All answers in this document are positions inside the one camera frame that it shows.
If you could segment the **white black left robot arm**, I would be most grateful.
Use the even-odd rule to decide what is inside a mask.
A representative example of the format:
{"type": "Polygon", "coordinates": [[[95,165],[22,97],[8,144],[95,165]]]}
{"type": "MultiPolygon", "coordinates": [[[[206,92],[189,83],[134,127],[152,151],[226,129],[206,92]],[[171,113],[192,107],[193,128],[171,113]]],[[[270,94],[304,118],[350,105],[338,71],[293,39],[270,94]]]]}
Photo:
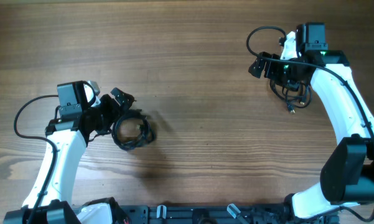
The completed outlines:
{"type": "Polygon", "coordinates": [[[137,139],[121,141],[117,131],[127,119],[146,118],[131,106],[135,99],[118,88],[100,95],[95,82],[60,84],[55,97],[59,105],[41,138],[46,142],[44,159],[34,186],[18,210],[7,212],[4,223],[131,223],[131,217],[112,197],[93,200],[74,210],[70,201],[78,165],[90,139],[111,135],[124,151],[144,145],[150,135],[144,123],[137,139]]]}

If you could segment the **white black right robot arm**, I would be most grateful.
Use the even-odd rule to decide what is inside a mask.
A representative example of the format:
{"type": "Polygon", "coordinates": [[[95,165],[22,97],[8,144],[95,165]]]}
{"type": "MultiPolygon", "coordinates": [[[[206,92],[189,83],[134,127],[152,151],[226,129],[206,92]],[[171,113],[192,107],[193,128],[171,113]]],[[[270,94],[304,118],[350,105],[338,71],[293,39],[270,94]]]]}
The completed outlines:
{"type": "Polygon", "coordinates": [[[289,195],[284,220],[330,222],[341,211],[372,204],[374,220],[374,117],[355,86],[345,54],[330,50],[325,25],[300,24],[279,39],[281,55],[260,52],[249,72],[269,80],[273,93],[290,110],[319,96],[334,129],[337,147],[312,187],[289,195]]]}

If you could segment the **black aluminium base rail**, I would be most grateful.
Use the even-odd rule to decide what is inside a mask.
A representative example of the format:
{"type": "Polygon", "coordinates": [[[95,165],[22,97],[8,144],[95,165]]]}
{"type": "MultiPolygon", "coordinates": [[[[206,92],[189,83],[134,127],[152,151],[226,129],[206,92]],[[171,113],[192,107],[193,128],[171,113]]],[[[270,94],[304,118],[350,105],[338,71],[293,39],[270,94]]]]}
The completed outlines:
{"type": "Polygon", "coordinates": [[[285,203],[255,204],[238,206],[233,210],[232,205],[214,207],[171,207],[159,205],[125,206],[121,209],[127,217],[121,221],[126,224],[199,224],[199,223],[318,223],[339,224],[337,213],[328,213],[322,217],[307,220],[293,217],[290,206],[285,203]]]}

